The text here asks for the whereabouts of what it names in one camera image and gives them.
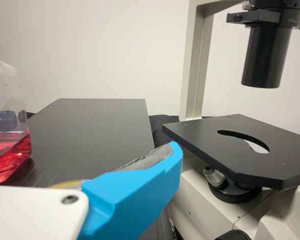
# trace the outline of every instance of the white wall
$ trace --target white wall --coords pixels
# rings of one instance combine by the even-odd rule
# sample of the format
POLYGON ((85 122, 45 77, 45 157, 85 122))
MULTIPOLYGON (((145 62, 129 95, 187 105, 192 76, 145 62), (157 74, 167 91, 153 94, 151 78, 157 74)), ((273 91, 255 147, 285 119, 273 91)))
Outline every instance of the white wall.
MULTIPOLYGON (((203 114, 242 113, 300 134, 300 31, 279 89, 240 84, 249 30, 214 18, 203 114)), ((19 69, 28 111, 57 98, 145 98, 178 114, 188 0, 0 0, 0 60, 19 69)))

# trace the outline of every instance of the black fabric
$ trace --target black fabric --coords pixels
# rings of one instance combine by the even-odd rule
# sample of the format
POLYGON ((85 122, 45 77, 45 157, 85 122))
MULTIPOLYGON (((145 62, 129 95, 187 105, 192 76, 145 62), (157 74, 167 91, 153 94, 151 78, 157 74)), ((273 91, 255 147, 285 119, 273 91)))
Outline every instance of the black fabric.
POLYGON ((33 115, 35 115, 35 113, 33 113, 33 112, 26 112, 26 118, 27 119, 29 119, 29 118, 31 118, 33 115))
POLYGON ((149 116, 154 146, 157 148, 172 141, 172 138, 162 132, 163 124, 179 122, 178 116, 153 115, 149 116))

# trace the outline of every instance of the microscope stage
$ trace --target microscope stage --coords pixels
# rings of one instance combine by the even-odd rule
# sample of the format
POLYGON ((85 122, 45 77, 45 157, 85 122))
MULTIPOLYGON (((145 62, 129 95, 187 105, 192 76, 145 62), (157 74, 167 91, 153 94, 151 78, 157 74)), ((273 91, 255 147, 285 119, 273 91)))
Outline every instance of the microscope stage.
POLYGON ((234 182, 278 190, 300 185, 296 133, 241 114, 168 123, 162 131, 234 182))

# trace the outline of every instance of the black platform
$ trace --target black platform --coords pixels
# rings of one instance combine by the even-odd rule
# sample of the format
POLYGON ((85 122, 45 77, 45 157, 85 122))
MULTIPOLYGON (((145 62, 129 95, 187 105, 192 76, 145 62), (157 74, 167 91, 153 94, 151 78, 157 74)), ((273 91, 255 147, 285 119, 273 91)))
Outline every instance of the black platform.
POLYGON ((300 185, 296 133, 241 114, 168 123, 162 131, 235 182, 273 189, 300 185), (242 139, 269 153, 253 151, 242 139))

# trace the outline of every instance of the microscope arm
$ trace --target microscope arm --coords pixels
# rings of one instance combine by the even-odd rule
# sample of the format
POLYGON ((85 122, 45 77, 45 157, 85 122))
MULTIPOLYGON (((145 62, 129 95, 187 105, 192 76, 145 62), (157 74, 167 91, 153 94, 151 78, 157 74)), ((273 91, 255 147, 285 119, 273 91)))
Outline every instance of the microscope arm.
POLYGON ((186 28, 180 121, 201 119, 214 14, 242 0, 191 0, 186 28))

